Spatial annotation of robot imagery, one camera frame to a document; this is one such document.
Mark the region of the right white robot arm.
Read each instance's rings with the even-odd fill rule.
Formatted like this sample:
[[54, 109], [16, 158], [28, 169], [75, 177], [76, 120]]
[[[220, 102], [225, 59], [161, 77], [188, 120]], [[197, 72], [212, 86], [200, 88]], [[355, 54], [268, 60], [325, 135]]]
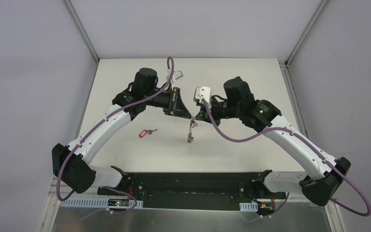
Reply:
[[211, 94], [209, 87], [197, 87], [194, 102], [200, 106], [196, 120], [219, 126], [222, 119], [237, 118], [279, 145], [303, 169], [303, 172], [264, 171], [255, 180], [255, 192], [267, 198], [275, 192], [303, 194], [312, 203], [325, 206], [347, 174], [351, 163], [348, 159], [335, 158], [323, 151], [282, 115], [267, 100], [256, 100], [249, 85], [240, 77], [223, 85], [226, 98], [220, 101]]

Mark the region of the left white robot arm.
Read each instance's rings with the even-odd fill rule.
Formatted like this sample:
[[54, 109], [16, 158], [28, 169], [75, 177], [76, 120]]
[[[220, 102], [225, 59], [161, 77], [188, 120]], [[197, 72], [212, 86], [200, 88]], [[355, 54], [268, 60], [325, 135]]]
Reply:
[[158, 107], [168, 116], [191, 119], [184, 105], [180, 89], [168, 85], [157, 88], [157, 72], [141, 68], [129, 87], [117, 94], [101, 118], [88, 130], [67, 145], [57, 144], [52, 149], [54, 175], [75, 193], [90, 187], [109, 187], [115, 195], [127, 192], [124, 172], [117, 167], [92, 166], [99, 150], [147, 106]]

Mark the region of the keyring with keys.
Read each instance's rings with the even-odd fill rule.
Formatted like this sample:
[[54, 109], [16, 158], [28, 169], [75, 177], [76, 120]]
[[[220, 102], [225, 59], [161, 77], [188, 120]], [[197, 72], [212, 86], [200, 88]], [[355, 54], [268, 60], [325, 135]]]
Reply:
[[194, 137], [192, 135], [192, 130], [196, 126], [198, 126], [198, 123], [196, 122], [195, 117], [192, 116], [191, 119], [190, 119], [189, 132], [187, 134], [187, 140], [186, 140], [189, 144], [191, 144], [193, 142]]

